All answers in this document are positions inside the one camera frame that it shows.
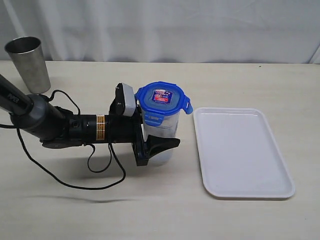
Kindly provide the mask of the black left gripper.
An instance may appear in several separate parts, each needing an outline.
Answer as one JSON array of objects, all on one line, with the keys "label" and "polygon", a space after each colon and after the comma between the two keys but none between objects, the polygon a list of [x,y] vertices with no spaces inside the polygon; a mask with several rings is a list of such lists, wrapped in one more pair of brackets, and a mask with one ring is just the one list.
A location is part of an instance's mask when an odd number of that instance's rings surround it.
[{"label": "black left gripper", "polygon": [[150,158],[179,146],[181,140],[173,137],[149,135],[146,142],[144,141],[142,110],[138,103],[133,116],[124,116],[123,111],[124,95],[122,85],[119,83],[115,88],[115,97],[107,115],[107,142],[130,143],[138,167],[146,166]]}]

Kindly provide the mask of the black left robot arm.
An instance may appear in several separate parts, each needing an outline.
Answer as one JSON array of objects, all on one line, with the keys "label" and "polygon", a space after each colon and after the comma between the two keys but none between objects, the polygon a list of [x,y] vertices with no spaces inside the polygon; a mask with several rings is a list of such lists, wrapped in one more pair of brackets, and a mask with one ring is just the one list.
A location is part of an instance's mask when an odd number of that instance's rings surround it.
[{"label": "black left robot arm", "polygon": [[119,83],[108,115],[74,114],[51,105],[52,97],[26,95],[0,78],[0,107],[10,114],[14,127],[39,138],[43,147],[64,149],[90,144],[130,143],[137,166],[146,166],[150,158],[179,146],[178,138],[143,136],[142,111],[133,88]]}]

